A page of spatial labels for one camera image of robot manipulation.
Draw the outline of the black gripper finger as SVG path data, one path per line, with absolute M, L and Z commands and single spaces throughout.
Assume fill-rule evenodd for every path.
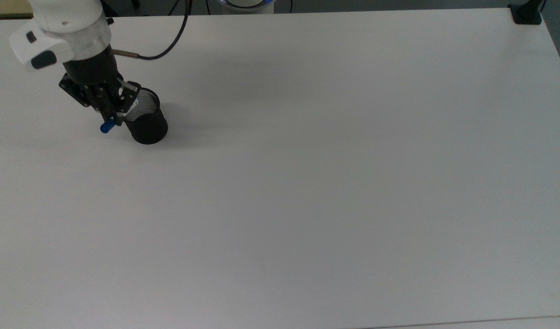
M 138 92 L 116 94 L 116 125 L 134 123 L 137 119 L 135 108 L 139 103 Z
M 97 103 L 104 123 L 116 119 L 117 91 L 98 91 Z

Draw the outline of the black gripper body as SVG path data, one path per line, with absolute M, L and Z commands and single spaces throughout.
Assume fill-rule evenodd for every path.
M 140 85 L 125 82 L 119 73 L 111 46 L 92 58 L 65 62 L 63 68 L 59 87 L 85 107 L 98 108 L 98 91 L 139 92 Z

